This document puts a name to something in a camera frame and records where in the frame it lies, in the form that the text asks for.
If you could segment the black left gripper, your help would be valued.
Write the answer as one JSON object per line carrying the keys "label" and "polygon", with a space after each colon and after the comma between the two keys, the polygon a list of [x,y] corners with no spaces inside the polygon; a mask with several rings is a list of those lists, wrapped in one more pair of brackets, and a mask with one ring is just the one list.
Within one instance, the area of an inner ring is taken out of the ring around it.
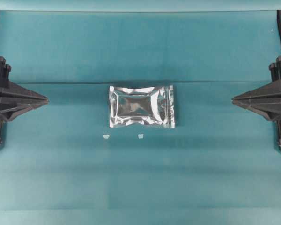
{"label": "black left gripper", "polygon": [[31,110],[35,110],[49,103],[49,99],[35,91],[28,90],[18,84],[9,81],[9,72],[11,67],[6,64],[4,57],[0,56],[0,113],[7,109],[7,104],[1,102],[2,90],[3,94],[14,98],[26,98],[41,100],[40,103],[28,104],[26,106],[17,107],[15,110],[4,112],[2,118],[0,117],[0,145],[2,137],[2,127],[5,122],[11,122],[16,117],[27,113]]}

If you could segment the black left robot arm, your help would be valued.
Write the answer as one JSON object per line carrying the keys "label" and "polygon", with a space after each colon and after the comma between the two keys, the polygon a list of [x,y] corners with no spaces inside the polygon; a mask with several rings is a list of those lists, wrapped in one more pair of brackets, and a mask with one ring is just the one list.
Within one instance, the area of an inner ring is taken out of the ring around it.
{"label": "black left robot arm", "polygon": [[11,66],[0,56],[0,145],[5,123],[49,103],[49,99],[10,81]]}

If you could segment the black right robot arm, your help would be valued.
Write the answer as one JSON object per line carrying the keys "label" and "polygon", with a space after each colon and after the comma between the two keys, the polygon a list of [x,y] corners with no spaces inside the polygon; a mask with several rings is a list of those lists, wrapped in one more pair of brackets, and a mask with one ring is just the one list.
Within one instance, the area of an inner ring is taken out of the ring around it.
{"label": "black right robot arm", "polygon": [[[281,43],[281,10],[277,11],[277,25]],[[232,103],[274,122],[281,151],[281,56],[278,56],[268,69],[271,73],[271,83],[235,96]]]}

